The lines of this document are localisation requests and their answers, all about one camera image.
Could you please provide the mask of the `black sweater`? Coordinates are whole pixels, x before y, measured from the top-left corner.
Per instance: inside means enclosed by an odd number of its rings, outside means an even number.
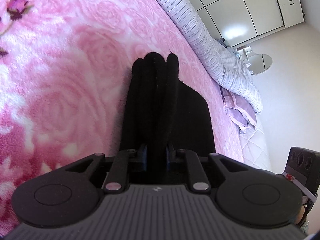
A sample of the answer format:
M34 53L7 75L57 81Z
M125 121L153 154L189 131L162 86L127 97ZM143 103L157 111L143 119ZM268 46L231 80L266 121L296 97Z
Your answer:
M159 143L202 157L215 152L208 104L179 79L178 72L175 54L164 58L151 52L133 63L120 150Z

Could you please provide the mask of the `folded lilac towel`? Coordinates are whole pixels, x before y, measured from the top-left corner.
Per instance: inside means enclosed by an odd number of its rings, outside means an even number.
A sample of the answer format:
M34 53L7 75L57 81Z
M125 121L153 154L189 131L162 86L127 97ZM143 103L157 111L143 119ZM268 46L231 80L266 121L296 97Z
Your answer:
M227 115L240 131L246 132L257 125L257 118L252 105L243 97L220 87L223 104Z

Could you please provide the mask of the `lavender striped duvet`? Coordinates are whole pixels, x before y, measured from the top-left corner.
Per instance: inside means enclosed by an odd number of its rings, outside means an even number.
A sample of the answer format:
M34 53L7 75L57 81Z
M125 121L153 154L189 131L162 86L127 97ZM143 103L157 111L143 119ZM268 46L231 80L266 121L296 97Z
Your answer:
M208 74L221 87L244 97L255 113L263 103L244 63L212 38L189 0L156 0L187 40Z

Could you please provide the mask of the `pink rose blanket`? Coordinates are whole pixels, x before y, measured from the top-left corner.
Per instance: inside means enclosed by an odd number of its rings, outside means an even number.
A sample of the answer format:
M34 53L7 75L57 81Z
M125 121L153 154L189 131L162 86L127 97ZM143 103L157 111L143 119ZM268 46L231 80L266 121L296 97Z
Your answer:
M26 180L117 152L133 62L174 53L208 103L217 152L243 161L219 85L156 0L1 0L1 235Z

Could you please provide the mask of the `white wardrobe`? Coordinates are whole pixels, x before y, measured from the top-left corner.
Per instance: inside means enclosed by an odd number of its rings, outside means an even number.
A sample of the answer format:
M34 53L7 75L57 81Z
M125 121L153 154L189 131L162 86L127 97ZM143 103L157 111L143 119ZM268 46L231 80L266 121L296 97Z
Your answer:
M189 0L211 37L237 46L304 22L300 0Z

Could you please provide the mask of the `round wall mirror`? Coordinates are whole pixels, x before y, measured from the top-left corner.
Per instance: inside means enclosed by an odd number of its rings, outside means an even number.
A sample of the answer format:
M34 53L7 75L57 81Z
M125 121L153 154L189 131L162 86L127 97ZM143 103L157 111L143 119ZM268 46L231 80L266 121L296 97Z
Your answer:
M257 75L268 70L273 63L272 57L267 54L252 54L243 59L251 75Z

